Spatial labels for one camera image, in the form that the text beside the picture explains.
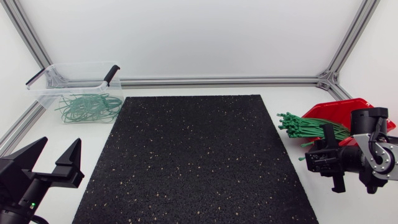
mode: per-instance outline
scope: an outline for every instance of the transparent plastic bin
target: transparent plastic bin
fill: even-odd
[[[63,123],[113,123],[124,97],[114,62],[59,63],[32,77],[27,91]]]

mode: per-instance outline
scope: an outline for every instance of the aluminum frame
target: aluminum frame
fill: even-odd
[[[236,86],[316,86],[329,92],[336,100],[352,98],[339,83],[339,72],[368,24],[380,0],[363,0],[343,41],[330,65],[313,77],[224,77],[224,78],[159,78],[121,79],[123,89],[129,88],[201,88]],[[52,64],[43,45],[34,32],[18,0],[0,0],[10,20],[31,52],[40,68]],[[0,139],[0,157],[14,150],[19,141],[44,113],[45,109],[35,102]]]

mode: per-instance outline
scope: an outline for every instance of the white table surface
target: white table surface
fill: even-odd
[[[272,122],[278,126],[277,113],[287,111],[304,115],[317,103],[334,101],[326,92],[315,87],[252,87],[252,88],[176,88],[124,90],[124,96],[199,96],[199,95],[253,95],[260,94]],[[81,138],[81,170],[85,178],[78,189],[50,188],[36,215],[49,223],[71,223],[91,174],[105,145],[112,124],[61,124],[57,111],[47,110],[17,146],[17,149],[46,136],[49,141],[34,167],[35,172],[51,172],[55,161],[76,138]],[[332,178],[320,177],[307,170],[305,161],[299,161],[308,151],[301,148],[303,139],[290,139],[278,129],[298,177],[307,193],[320,223],[387,223],[395,220],[395,201],[398,182],[389,181],[375,195],[366,193],[358,174],[346,173],[346,192],[331,191]]]

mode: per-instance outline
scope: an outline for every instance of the white wall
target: white wall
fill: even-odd
[[[114,60],[121,78],[315,76],[362,0],[20,0],[54,63]]]
[[[341,70],[341,86],[353,97],[389,109],[398,124],[398,1],[382,0]],[[390,132],[398,136],[398,129]]]
[[[25,43],[0,6],[0,137],[34,102],[25,83],[40,70]]]

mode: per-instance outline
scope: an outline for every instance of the speckled mat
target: speckled mat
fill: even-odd
[[[74,223],[317,219],[259,95],[176,96],[126,99]]]

